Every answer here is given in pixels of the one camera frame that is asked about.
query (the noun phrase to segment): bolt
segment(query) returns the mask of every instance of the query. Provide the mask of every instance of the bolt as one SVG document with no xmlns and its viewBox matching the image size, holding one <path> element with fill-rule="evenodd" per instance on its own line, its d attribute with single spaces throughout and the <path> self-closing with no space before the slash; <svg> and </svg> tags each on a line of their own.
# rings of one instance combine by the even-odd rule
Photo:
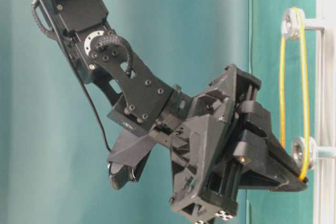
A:
<svg viewBox="0 0 336 224">
<path fill-rule="evenodd" d="M 95 69 L 96 69 L 95 64 L 90 64 L 90 65 L 89 65 L 89 69 L 91 69 L 91 70 L 95 70 Z"/>
<path fill-rule="evenodd" d="M 140 119 L 140 118 L 137 118 L 136 120 L 137 120 L 138 123 L 143 123 L 143 120 Z"/>
<path fill-rule="evenodd" d="M 104 56 L 103 56 L 103 61 L 107 62 L 107 61 L 109 61 L 109 60 L 110 60 L 110 57 L 108 57 L 107 55 L 104 55 Z"/>
<path fill-rule="evenodd" d="M 97 59 L 98 58 L 98 54 L 96 54 L 95 52 L 93 54 L 91 54 L 92 59 Z"/>
<path fill-rule="evenodd" d="M 125 108 L 125 109 L 124 109 L 124 113 L 125 113 L 126 115 L 130 115 L 130 114 L 131 114 L 131 112 L 128 110 L 128 108 Z"/>
<path fill-rule="evenodd" d="M 246 157 L 239 157 L 238 160 L 239 160 L 239 162 L 241 162 L 243 164 L 246 163 L 246 161 L 247 161 Z"/>
<path fill-rule="evenodd" d="M 134 111 L 135 110 L 135 106 L 132 104 L 132 105 L 130 105 L 129 109 L 130 109 L 130 111 Z"/>
</svg>

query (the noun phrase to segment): braided cable sleeve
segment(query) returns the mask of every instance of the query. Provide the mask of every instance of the braided cable sleeve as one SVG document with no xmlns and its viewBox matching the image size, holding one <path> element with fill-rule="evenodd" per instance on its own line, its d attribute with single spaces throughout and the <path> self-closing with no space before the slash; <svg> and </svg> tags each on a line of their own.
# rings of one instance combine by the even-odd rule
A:
<svg viewBox="0 0 336 224">
<path fill-rule="evenodd" d="M 133 49 L 130 45 L 130 43 L 124 39 L 123 37 L 120 37 L 116 34 L 110 34 L 107 36 L 102 36 L 97 41 L 96 48 L 99 51 L 105 50 L 109 45 L 115 45 L 115 46 L 121 46 L 124 47 L 127 51 L 127 68 L 126 68 L 126 74 L 128 76 L 132 73 L 132 65 L 133 65 Z"/>
<path fill-rule="evenodd" d="M 36 12 L 37 7 L 38 7 L 38 2 L 36 3 L 36 1 L 34 0 L 34 2 L 31 4 L 31 11 L 32 11 L 33 18 L 34 18 L 38 28 L 48 38 L 56 40 L 55 33 L 53 31 L 50 31 L 47 28 L 45 28 L 44 25 L 42 24 L 41 19 L 38 17 L 37 12 Z"/>
</svg>

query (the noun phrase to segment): yellow cord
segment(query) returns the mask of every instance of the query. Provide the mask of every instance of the yellow cord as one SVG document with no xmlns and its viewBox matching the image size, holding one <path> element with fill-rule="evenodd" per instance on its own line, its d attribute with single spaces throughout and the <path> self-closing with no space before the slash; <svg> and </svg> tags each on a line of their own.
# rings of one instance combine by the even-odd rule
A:
<svg viewBox="0 0 336 224">
<path fill-rule="evenodd" d="M 280 70 L 279 70 L 279 98 L 280 98 L 280 143 L 286 148 L 286 105 L 285 105 L 285 64 L 286 64 L 286 39 L 281 38 L 280 45 Z"/>
<path fill-rule="evenodd" d="M 309 137 L 310 137 L 310 115 L 309 115 L 309 89 L 308 89 L 308 70 L 307 70 L 307 50 L 305 25 L 299 10 L 293 7 L 300 23 L 300 58 L 301 58 L 301 76 L 302 76 L 302 102 L 303 102 L 303 124 L 304 139 L 306 148 L 304 149 L 304 158 L 299 179 L 303 181 L 307 175 L 309 167 Z M 281 38 L 280 46 L 280 71 L 279 71 L 279 97 L 280 97 L 280 142 L 286 147 L 286 106 L 285 106 L 285 62 L 286 61 L 286 39 Z"/>
</svg>

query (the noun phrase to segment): teal curtain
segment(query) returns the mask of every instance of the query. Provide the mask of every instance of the teal curtain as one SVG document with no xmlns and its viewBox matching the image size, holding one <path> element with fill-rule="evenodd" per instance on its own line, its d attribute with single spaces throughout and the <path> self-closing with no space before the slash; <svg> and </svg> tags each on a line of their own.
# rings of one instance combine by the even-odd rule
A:
<svg viewBox="0 0 336 224">
<path fill-rule="evenodd" d="M 271 112 L 273 132 L 279 137 L 279 50 L 280 22 L 284 10 L 302 8 L 307 18 L 315 18 L 316 0 L 251 0 L 250 69 L 263 84 L 258 101 Z M 315 97 L 315 32 L 306 32 L 310 89 L 311 135 L 314 136 Z M 286 49 L 286 150 L 291 153 L 291 141 L 303 135 L 302 89 L 299 43 L 287 41 Z M 308 173 L 309 188 L 300 193 L 271 193 L 249 190 L 250 223 L 310 224 L 313 208 L 313 172 Z"/>
<path fill-rule="evenodd" d="M 169 152 L 157 146 L 141 181 L 109 185 L 99 128 L 32 0 L 0 0 L 0 223 L 188 223 L 171 212 Z M 195 95 L 235 63 L 248 69 L 248 0 L 104 0 L 109 22 L 153 72 Z M 120 128 L 94 86 L 110 144 Z M 239 194 L 245 223 L 245 192 Z"/>
</svg>

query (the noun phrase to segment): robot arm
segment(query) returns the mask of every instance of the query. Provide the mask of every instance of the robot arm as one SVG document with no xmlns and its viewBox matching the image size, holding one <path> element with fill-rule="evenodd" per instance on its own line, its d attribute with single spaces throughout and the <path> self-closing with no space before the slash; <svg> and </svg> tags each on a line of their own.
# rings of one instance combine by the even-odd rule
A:
<svg viewBox="0 0 336 224">
<path fill-rule="evenodd" d="M 51 30 L 39 21 L 38 6 Z M 108 156 L 114 189 L 139 181 L 156 143 L 171 153 L 172 209 L 194 223 L 234 218 L 238 189 L 306 189 L 308 180 L 298 179 L 299 168 L 272 134 L 269 112 L 256 101 L 257 78 L 230 65 L 192 98 L 150 71 L 110 27 L 102 0 L 34 0 L 32 10 L 81 83 L 101 89 L 112 106 L 108 117 L 124 128 Z"/>
</svg>

